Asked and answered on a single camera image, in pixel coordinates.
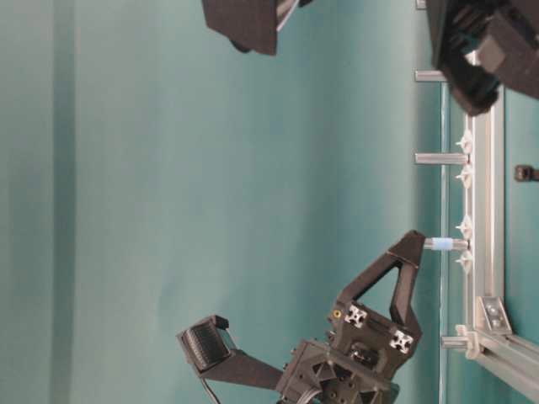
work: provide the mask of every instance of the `metal frame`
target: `metal frame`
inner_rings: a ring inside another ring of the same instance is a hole
[[[499,314],[506,317],[504,301],[504,90],[491,110],[476,118],[465,117],[472,135],[472,186],[465,192],[472,223],[472,261],[465,277],[464,321],[477,333],[479,352],[471,352],[481,365],[539,402],[539,347],[510,329],[492,328],[483,309],[486,298],[498,298]]]
[[[415,76],[418,82],[443,82],[443,76],[432,71],[416,72]],[[469,241],[469,248],[457,261],[464,271],[463,324],[456,326],[458,337],[441,338],[441,347],[465,352],[468,359],[539,402],[539,347],[513,333],[504,308],[504,110],[501,88],[498,102],[488,113],[465,115],[459,145],[469,163],[444,153],[417,155],[416,161],[462,165],[458,178],[464,188],[464,218],[457,228]],[[445,385],[444,366],[440,362],[440,387]],[[440,393],[440,403],[445,401]]]

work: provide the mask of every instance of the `teal backdrop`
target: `teal backdrop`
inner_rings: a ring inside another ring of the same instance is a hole
[[[440,232],[440,171],[413,164],[440,150],[413,1],[318,0],[275,58],[237,53],[195,0],[7,0],[0,16],[2,403],[205,402],[177,332],[218,313],[281,366],[385,248]],[[438,398],[439,261],[424,256],[401,403]],[[366,303],[387,312],[394,280]],[[459,366],[456,388],[475,365]]]

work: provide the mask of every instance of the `bolt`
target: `bolt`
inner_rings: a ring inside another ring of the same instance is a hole
[[[487,306],[487,311],[491,316],[497,316],[499,314],[499,310],[492,305]]]

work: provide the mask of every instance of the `metal rod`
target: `metal rod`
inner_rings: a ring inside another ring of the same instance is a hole
[[[416,70],[415,71],[416,82],[446,82],[444,73],[439,70]]]
[[[470,157],[462,153],[416,153],[416,164],[468,164]]]
[[[441,109],[440,109],[440,145],[441,152],[448,153],[451,144],[451,127],[450,127],[450,95],[449,85],[443,82],[440,85],[441,90]],[[442,237],[449,237],[449,181],[450,168],[441,166],[440,170],[440,234]],[[440,338],[447,335],[449,328],[449,252],[442,251],[440,253]],[[438,404],[447,403],[447,362],[448,354],[444,349],[439,352],[439,391]]]

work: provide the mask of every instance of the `metal bracket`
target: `metal bracket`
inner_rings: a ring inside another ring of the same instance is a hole
[[[478,324],[479,327],[496,335],[513,333],[504,303],[499,297],[479,297],[478,304],[483,313],[483,321]]]

